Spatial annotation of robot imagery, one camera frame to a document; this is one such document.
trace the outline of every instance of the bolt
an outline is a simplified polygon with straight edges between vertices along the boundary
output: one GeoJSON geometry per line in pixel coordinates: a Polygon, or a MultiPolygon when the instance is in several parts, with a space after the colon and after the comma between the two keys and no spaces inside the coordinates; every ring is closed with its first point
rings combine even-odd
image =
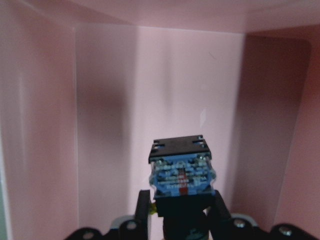
{"type": "Polygon", "coordinates": [[[94,236],[95,236],[95,234],[94,234],[93,232],[88,231],[88,232],[86,232],[85,234],[83,234],[82,238],[83,238],[84,240],[90,240],[90,239],[93,239],[94,236]]]}
{"type": "Polygon", "coordinates": [[[279,232],[288,237],[292,235],[292,230],[287,226],[279,227],[279,232]]]}
{"type": "Polygon", "coordinates": [[[246,222],[243,221],[242,219],[239,219],[239,218],[236,218],[236,219],[233,221],[233,224],[234,224],[237,228],[240,228],[240,229],[243,229],[243,228],[246,226],[246,222]]]}
{"type": "Polygon", "coordinates": [[[134,221],[129,221],[126,224],[126,229],[128,230],[135,230],[137,228],[137,224],[134,221]]]}

